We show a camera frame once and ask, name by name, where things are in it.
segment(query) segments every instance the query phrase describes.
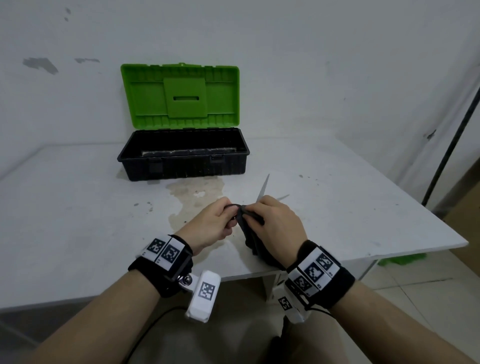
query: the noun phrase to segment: person's right hand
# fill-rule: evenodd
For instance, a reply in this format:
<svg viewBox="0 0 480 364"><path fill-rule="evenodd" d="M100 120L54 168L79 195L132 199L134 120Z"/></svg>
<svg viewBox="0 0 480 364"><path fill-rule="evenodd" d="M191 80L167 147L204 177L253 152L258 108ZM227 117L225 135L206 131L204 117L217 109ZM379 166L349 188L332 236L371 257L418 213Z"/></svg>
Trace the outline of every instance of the person's right hand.
<svg viewBox="0 0 480 364"><path fill-rule="evenodd" d="M245 208L264 218L265 224L262 226L254 218L243 215L270 254L285 268L292 265L297 260L301 245L307 240L307 233L300 218L290 207L268 195Z"/></svg>

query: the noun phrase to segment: black cable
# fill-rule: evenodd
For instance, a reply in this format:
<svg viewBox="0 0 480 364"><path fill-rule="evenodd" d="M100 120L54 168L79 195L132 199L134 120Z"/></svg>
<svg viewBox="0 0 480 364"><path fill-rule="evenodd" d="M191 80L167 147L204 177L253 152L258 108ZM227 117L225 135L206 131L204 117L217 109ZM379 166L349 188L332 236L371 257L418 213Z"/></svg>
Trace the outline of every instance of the black cable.
<svg viewBox="0 0 480 364"><path fill-rule="evenodd" d="M329 312L326 312L324 310L321 310L319 308L313 308L313 307L310 307L307 311L318 311L318 312L323 312L325 315L329 315L330 317L333 317L333 315Z"/></svg>
<svg viewBox="0 0 480 364"><path fill-rule="evenodd" d="M428 186L427 192L425 193L425 196L421 202L422 206L426 206L428 200L430 199L430 196L433 192L433 189L437 185L438 179L440 178L440 175L442 174L450 156L453 153L453 150L455 149L456 144L458 143L458 140L462 136L463 131L465 130L465 127L467 126L468 122L470 121L470 118L473 115L473 112L475 111L475 108L479 104L480 101L480 88L478 89L477 93L475 94L475 97L473 98L470 107L468 108L465 116L463 117L462 122L460 123L460 126L458 127L452 141L450 142L450 145L448 146L447 151L445 152L444 157L442 158L442 161L440 162L440 165L437 168L437 172L435 172L435 175L433 176L432 181L430 182L430 185Z"/></svg>
<svg viewBox="0 0 480 364"><path fill-rule="evenodd" d="M125 364L128 363L128 361L130 360L130 358L132 357L133 353L135 352L135 349L138 347L138 345L142 342L143 338L148 334L148 332L150 331L150 329L155 326L155 324L161 320L161 318L163 316L165 316L166 314L172 312L172 311L175 311L175 310L184 310L184 311L187 311L187 308L184 307L184 306L175 306L175 307L172 307L170 308L169 310L166 310L164 313L162 313L159 317L157 317L155 320L153 320L153 322L150 324L150 326L147 328L147 330L145 330L145 332L142 334L142 336L137 340L137 342L135 343L135 345L133 346L132 350L130 350L130 353L128 354L127 358L123 361Z"/></svg>

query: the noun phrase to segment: white table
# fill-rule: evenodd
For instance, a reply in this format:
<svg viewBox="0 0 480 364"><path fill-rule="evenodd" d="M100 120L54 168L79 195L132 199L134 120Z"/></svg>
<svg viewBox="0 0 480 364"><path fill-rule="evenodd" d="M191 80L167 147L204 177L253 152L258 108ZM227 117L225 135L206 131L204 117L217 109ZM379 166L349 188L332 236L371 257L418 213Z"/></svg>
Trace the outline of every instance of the white table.
<svg viewBox="0 0 480 364"><path fill-rule="evenodd" d="M266 193L289 194L283 202L309 238L352 269L467 243L332 137L247 145L244 175L148 182L127 179L116 160L122 144L40 150L0 181L0 310L100 294L159 232L176 231L223 195L254 202L269 173ZM194 261L194 273L209 269L223 280L274 270L238 227Z"/></svg>

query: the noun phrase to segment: brown stain on table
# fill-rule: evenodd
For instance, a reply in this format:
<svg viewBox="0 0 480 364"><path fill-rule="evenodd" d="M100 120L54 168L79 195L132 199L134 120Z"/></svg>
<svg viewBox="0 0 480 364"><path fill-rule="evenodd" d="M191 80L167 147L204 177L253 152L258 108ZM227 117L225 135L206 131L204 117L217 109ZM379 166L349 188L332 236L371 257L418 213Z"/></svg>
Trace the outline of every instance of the brown stain on table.
<svg viewBox="0 0 480 364"><path fill-rule="evenodd" d="M193 219L204 207L223 196L222 178L218 176L183 178L167 185L170 194L178 198L182 208L178 214L168 217L172 231L178 231Z"/></svg>

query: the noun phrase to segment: person's left arm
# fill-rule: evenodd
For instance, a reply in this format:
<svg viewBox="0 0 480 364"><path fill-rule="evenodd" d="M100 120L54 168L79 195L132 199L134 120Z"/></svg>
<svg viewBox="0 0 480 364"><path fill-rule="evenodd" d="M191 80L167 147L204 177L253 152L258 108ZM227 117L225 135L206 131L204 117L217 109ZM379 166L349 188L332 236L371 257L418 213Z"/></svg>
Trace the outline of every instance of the person's left arm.
<svg viewBox="0 0 480 364"><path fill-rule="evenodd" d="M224 210L230 203L218 199L175 235L199 254L232 233L237 207ZM121 363L159 299L150 281L131 270L40 344L28 363Z"/></svg>

